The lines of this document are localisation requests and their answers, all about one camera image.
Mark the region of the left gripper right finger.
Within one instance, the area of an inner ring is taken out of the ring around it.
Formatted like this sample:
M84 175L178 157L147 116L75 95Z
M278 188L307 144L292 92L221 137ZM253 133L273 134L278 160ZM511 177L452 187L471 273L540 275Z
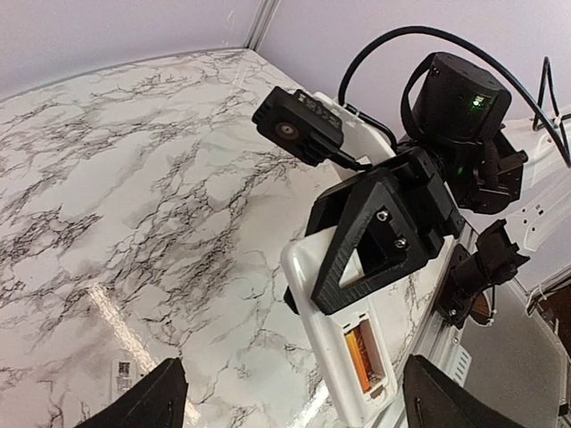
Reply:
M410 355L403 375L408 426L422 428L519 428L487 407L421 355Z

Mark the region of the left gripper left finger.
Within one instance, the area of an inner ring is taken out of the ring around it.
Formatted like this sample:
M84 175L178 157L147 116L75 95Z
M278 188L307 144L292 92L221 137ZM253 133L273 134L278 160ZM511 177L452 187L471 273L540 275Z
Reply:
M79 424L81 428L181 428L187 382L180 358L166 358L109 407Z

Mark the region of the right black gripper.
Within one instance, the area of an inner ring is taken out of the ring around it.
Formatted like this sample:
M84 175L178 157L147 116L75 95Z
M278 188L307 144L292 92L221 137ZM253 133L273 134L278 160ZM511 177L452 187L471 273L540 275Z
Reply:
M310 296L326 315L421 269L463 227L429 152L412 148L374 172L327 189L311 209L307 236L334 229Z

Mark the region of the white remote control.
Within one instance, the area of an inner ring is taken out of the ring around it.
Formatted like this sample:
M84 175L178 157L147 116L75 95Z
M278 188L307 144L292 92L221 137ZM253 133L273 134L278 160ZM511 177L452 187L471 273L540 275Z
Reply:
M363 427L393 402L398 386L371 295L329 316L310 299L334 231L331 227L289 243L282 250L281 266L339 419ZM368 392L360 387L344 338L355 327L361 330L373 369Z

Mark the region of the orange battery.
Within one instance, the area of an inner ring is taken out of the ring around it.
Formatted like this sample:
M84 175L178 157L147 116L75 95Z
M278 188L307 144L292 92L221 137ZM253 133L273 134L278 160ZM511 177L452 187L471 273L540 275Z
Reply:
M368 392L371 389L373 369L360 328L353 328L344 335L344 338L352 358L360 387L363 392Z

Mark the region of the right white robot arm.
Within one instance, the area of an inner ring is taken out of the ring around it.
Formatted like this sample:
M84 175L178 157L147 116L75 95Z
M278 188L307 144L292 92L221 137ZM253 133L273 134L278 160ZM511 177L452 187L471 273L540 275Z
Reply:
M332 229L310 298L332 315L423 268L458 237L463 210L492 215L516 201L526 154L502 132L510 92L487 70L451 53L429 54L401 100L405 137L396 154L327 189L307 234Z

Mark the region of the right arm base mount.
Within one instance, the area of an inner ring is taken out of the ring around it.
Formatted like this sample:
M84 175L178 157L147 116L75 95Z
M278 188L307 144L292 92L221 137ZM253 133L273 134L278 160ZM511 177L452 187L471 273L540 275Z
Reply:
M448 325L461 329L476 297L513 279L518 269L530 260L510 241L506 225L505 219L489 225L477 237L476 252L472 254L461 244L454 247L435 303Z

